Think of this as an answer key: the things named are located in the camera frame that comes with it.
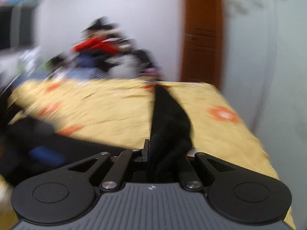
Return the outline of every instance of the metal screw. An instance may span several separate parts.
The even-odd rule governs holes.
[[[104,189],[114,189],[116,188],[116,186],[117,186],[116,182],[113,181],[107,181],[102,184],[102,187]]]
[[[189,182],[187,182],[186,186],[189,189],[198,189],[198,188],[201,187],[201,183],[198,182],[198,181],[189,181]]]

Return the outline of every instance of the door panel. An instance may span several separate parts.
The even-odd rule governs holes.
[[[221,43],[221,0],[186,0],[182,81],[219,87]]]

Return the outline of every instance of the yellow bed sheet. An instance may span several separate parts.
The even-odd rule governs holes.
[[[215,87],[205,83],[163,84],[190,117],[197,151],[278,179],[259,140]],[[150,135],[154,95],[151,86],[141,80],[30,80],[11,98],[31,116],[51,122],[59,133],[76,139],[142,148]],[[295,229],[291,210],[285,222]]]

